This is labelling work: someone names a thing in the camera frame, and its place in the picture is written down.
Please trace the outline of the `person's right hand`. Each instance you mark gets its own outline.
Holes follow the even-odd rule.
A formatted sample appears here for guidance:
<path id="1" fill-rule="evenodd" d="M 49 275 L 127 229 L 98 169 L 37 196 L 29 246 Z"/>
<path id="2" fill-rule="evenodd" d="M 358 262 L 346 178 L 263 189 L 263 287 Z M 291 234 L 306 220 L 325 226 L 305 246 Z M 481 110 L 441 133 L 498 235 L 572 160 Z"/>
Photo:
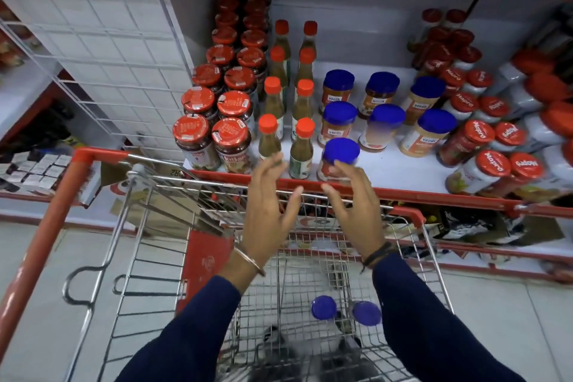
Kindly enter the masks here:
<path id="1" fill-rule="evenodd" d="M 338 219 L 338 222 L 347 240 L 363 258 L 386 241 L 380 200 L 362 168 L 337 160 L 335 167 L 349 178 L 352 187 L 352 206 L 346 207 L 347 219 Z"/>

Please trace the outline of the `person's left hand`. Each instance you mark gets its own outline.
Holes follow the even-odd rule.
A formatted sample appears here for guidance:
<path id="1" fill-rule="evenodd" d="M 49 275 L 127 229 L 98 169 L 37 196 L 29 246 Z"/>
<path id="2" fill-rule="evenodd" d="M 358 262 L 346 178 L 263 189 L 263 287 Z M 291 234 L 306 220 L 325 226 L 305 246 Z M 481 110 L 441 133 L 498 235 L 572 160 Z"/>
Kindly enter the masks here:
<path id="1" fill-rule="evenodd" d="M 287 167 L 283 154 L 275 153 L 256 166 L 248 185 L 242 247 L 261 267 L 295 225 L 295 221 L 284 221 L 285 208 L 281 210 L 276 194 L 277 181 Z"/>

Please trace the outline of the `person's right forearm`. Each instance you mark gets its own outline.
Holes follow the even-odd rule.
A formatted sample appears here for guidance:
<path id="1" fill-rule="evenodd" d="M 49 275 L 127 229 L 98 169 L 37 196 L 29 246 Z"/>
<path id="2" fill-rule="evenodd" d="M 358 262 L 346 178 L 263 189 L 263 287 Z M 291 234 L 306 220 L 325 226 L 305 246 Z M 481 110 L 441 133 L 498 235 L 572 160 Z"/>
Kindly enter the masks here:
<path id="1" fill-rule="evenodd" d="M 477 340 L 396 251 L 372 269 L 387 344 L 420 382 L 526 382 Z"/>

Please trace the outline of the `person's left forearm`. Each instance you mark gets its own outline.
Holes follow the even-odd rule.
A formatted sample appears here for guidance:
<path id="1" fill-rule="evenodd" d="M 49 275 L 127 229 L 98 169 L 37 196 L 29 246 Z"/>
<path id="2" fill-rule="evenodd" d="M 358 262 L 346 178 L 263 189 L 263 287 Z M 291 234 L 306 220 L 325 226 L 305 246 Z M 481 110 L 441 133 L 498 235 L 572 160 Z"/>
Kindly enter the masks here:
<path id="1" fill-rule="evenodd" d="M 115 382 L 214 382 L 226 330 L 257 269 L 236 250 Z"/>

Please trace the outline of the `blue-capped spread jar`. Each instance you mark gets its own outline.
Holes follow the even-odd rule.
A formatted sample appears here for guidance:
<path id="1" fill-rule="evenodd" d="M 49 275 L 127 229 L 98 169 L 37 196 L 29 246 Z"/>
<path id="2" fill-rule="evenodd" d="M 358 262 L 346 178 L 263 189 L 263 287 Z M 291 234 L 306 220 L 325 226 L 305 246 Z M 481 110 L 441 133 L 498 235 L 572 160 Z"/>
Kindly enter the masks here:
<path id="1" fill-rule="evenodd" d="M 328 295 L 319 295 L 311 302 L 311 314 L 317 320 L 333 320 L 338 312 L 336 301 Z"/>
<path id="2" fill-rule="evenodd" d="M 334 138 L 324 147 L 317 171 L 317 179 L 326 183 L 347 183 L 349 178 L 335 167 L 335 161 L 354 166 L 361 150 L 359 144 L 350 138 Z"/>
<path id="3" fill-rule="evenodd" d="M 353 301 L 349 313 L 357 323 L 372 327 L 382 323 L 381 308 L 370 301 Z"/>

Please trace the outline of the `black wrist thread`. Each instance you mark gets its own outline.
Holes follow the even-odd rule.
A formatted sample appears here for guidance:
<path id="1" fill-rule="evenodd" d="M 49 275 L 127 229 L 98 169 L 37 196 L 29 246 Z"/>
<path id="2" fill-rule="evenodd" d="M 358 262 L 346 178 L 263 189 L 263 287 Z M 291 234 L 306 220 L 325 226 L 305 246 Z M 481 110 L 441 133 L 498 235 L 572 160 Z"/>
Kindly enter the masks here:
<path id="1" fill-rule="evenodd" d="M 377 262 L 379 262 L 384 257 L 396 252 L 397 245 L 391 243 L 390 241 L 385 241 L 380 248 L 376 249 L 370 255 L 362 258 L 362 270 L 361 274 L 367 269 L 372 270 Z"/>

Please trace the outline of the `silver bangle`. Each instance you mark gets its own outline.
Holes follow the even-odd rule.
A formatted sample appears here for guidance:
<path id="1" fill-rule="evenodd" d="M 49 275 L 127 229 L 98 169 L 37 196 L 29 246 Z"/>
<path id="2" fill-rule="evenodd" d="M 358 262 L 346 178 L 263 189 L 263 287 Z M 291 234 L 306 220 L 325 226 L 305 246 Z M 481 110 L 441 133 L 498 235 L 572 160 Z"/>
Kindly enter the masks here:
<path id="1" fill-rule="evenodd" d="M 246 261 L 247 263 L 249 263 L 252 267 L 254 267 L 256 273 L 260 276 L 260 277 L 266 277 L 267 273 L 266 271 L 263 269 L 263 267 L 261 267 L 256 260 L 254 260 L 251 256 L 249 256 L 240 246 L 235 245 L 233 247 L 233 251 L 235 253 L 237 253 L 244 261 Z"/>

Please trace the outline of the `white shelf with red edge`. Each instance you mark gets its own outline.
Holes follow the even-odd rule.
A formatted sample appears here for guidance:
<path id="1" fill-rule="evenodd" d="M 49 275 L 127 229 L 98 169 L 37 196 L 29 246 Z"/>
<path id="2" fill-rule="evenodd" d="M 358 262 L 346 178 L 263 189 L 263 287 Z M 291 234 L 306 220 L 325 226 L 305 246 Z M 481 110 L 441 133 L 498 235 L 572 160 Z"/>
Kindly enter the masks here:
<path id="1" fill-rule="evenodd" d="M 394 73 L 399 77 L 397 100 L 401 101 L 407 96 L 416 73 L 412 68 L 404 67 L 377 67 L 319 61 L 315 63 L 313 69 L 317 84 L 316 93 L 319 98 L 326 73 L 338 68 L 347 70 L 355 76 L 354 90 L 350 97 L 352 103 L 362 101 L 362 95 L 371 74 L 380 71 Z M 359 154 L 357 165 L 364 169 L 379 198 L 488 210 L 521 210 L 522 213 L 532 216 L 573 219 L 573 208 L 556 207 L 550 204 L 528 204 L 522 208 L 519 200 L 449 194 L 445 188 L 445 180 L 453 170 L 443 167 L 435 154 L 432 153 L 423 158 L 411 158 L 399 151 L 397 143 L 407 132 L 407 127 L 400 128 L 390 146 L 382 153 L 369 153 L 361 150 Z"/>

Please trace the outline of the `rows of blue lid jars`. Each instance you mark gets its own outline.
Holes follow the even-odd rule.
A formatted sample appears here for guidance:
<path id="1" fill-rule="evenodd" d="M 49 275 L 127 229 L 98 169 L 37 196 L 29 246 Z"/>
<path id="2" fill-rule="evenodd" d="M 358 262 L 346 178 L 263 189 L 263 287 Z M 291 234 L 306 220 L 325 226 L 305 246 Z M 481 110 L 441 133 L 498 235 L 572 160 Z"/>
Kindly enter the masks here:
<path id="1" fill-rule="evenodd" d="M 334 139 L 348 138 L 357 117 L 367 120 L 358 138 L 358 145 L 371 152 L 383 151 L 398 129 L 412 127 L 399 145 L 403 154 L 424 157 L 458 125 L 452 112 L 433 108 L 446 91 L 444 80 L 423 75 L 410 88 L 402 104 L 394 104 L 400 79 L 390 72 L 371 75 L 360 106 L 349 102 L 354 90 L 355 76 L 343 69 L 328 71 L 323 80 L 319 110 L 322 115 L 318 144 L 326 148 Z"/>

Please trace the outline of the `rows of orange cap sauce bottles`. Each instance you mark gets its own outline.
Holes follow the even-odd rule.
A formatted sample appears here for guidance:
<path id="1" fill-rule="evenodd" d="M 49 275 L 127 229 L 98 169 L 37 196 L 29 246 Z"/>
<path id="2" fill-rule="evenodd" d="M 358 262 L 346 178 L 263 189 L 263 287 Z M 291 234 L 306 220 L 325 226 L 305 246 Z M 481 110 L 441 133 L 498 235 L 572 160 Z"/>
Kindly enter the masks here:
<path id="1" fill-rule="evenodd" d="M 258 122 L 258 154 L 260 159 L 266 159 L 282 150 L 284 139 L 290 139 L 289 176 L 306 180 L 311 175 L 315 150 L 312 138 L 316 123 L 311 105 L 314 83 L 311 75 L 298 83 L 292 81 L 288 23 L 278 20 L 275 27 L 276 44 L 269 53 L 270 71 L 264 81 L 266 99 Z"/>

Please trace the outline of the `rows of red lid pickle jars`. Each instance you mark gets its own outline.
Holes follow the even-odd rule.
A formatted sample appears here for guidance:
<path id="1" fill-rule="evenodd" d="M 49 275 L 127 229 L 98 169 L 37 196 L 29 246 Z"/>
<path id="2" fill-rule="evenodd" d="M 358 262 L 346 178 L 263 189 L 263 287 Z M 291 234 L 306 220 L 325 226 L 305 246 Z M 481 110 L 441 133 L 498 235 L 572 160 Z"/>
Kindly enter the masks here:
<path id="1" fill-rule="evenodd" d="M 172 127 L 192 170 L 247 175 L 253 168 L 271 1 L 216 1 L 206 62 L 192 70 L 183 115 Z"/>

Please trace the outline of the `brown cardboard box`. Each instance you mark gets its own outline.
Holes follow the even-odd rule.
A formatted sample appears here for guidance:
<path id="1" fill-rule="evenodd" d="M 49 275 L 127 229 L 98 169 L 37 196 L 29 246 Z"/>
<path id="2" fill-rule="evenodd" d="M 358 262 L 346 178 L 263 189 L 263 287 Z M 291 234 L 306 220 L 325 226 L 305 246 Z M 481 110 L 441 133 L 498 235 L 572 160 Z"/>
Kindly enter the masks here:
<path id="1" fill-rule="evenodd" d="M 104 189 L 115 196 L 110 214 L 116 222 L 110 229 L 119 234 L 186 239 L 190 231 L 224 236 L 220 214 L 210 196 L 214 184 L 202 184 L 179 165 L 142 156 L 101 163 Z"/>

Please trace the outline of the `grey shoe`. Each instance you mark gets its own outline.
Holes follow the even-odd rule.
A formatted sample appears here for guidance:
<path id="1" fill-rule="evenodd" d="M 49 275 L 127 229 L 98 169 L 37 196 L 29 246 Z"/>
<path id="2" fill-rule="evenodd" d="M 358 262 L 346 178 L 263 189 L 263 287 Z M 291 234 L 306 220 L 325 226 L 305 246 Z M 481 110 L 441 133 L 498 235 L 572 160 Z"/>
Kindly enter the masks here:
<path id="1" fill-rule="evenodd" d="M 355 335 L 343 335 L 330 358 L 323 361 L 326 382 L 380 382 L 381 374 L 362 354 L 362 342 Z"/>
<path id="2" fill-rule="evenodd" d="M 300 382 L 300 357 L 276 325 L 267 328 L 254 382 Z"/>

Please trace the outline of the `dark snack packets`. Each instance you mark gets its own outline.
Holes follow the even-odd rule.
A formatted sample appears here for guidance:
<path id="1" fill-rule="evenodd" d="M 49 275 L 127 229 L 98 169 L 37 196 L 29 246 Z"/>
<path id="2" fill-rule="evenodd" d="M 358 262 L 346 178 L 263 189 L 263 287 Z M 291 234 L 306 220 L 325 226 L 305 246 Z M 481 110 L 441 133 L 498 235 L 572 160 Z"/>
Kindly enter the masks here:
<path id="1" fill-rule="evenodd" d="M 437 254 L 465 258 L 472 249 L 573 256 L 573 225 L 566 219 L 502 211 L 422 205 Z"/>

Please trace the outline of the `rows of red lid jam jars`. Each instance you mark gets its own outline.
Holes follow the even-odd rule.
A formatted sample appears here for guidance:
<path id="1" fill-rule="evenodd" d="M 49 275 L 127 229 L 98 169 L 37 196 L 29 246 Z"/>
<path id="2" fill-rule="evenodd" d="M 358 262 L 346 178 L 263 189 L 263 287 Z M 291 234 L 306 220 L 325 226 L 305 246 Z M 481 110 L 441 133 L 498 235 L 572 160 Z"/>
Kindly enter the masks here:
<path id="1" fill-rule="evenodd" d="M 478 119 L 478 95 L 464 90 L 473 79 L 488 87 L 487 73 L 461 67 L 481 58 L 470 44 L 471 31 L 462 29 L 467 13 L 429 8 L 422 12 L 424 28 L 412 45 L 417 76 L 402 103 L 410 130 L 399 143 L 402 154 L 424 158 L 431 153 L 453 169 L 445 179 L 452 195 L 473 195 L 509 177 L 511 165 L 502 153 L 487 149 L 496 137 L 492 124 Z"/>

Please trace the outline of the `rows of white red-capped bottles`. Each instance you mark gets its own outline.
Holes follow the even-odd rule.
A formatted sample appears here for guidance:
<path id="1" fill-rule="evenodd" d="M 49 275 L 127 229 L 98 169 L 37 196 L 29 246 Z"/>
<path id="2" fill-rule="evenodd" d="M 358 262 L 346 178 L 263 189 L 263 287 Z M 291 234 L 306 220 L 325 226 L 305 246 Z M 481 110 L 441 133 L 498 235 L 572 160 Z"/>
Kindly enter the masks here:
<path id="1" fill-rule="evenodd" d="M 513 125 L 503 138 L 521 135 L 509 155 L 512 169 L 479 192 L 489 198 L 517 197 L 529 203 L 573 195 L 573 98 L 555 75 L 556 62 L 535 48 L 516 51 L 484 93 L 488 108 L 505 105 L 502 121 Z"/>

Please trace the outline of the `pile of small white boxes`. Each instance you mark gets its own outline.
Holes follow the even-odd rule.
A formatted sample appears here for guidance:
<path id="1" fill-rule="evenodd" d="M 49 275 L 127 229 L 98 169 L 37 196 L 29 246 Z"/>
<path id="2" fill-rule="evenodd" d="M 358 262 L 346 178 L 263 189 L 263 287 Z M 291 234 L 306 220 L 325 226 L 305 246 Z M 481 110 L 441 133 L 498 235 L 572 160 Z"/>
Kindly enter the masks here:
<path id="1" fill-rule="evenodd" d="M 66 154 L 22 152 L 0 155 L 0 193 L 52 196 L 72 157 Z"/>

